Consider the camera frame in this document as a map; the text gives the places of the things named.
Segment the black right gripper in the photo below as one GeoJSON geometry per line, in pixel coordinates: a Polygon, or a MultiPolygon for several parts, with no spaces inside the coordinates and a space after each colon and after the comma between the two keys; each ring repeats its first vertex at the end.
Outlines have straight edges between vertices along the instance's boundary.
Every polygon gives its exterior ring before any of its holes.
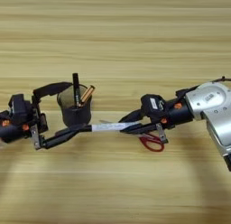
{"type": "MultiPolygon", "coordinates": [[[[142,125],[138,123],[133,126],[129,126],[122,130],[122,133],[130,135],[142,135],[148,134],[152,131],[157,131],[161,141],[164,144],[168,143],[168,139],[164,133],[164,128],[174,128],[177,125],[191,122],[193,120],[193,115],[189,111],[189,107],[186,100],[177,100],[176,98],[168,100],[166,102],[165,110],[168,114],[162,119],[161,123],[149,123],[142,125]]],[[[122,117],[119,122],[135,122],[143,119],[143,112],[141,109],[137,109],[122,117]]]]}

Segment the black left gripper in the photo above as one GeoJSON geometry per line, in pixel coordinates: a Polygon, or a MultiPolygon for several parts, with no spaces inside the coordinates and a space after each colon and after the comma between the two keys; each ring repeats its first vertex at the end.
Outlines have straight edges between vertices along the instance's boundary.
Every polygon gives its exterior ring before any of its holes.
{"type": "Polygon", "coordinates": [[[13,113],[3,111],[0,113],[0,139],[4,143],[12,143],[22,138],[32,137],[36,150],[50,149],[54,146],[68,142],[72,137],[81,132],[91,132],[91,125],[74,125],[62,129],[54,136],[46,139],[41,133],[48,130],[47,120],[44,113],[37,116],[40,111],[41,98],[54,96],[71,86],[70,82],[57,82],[35,89],[32,93],[32,111],[13,113]]]}

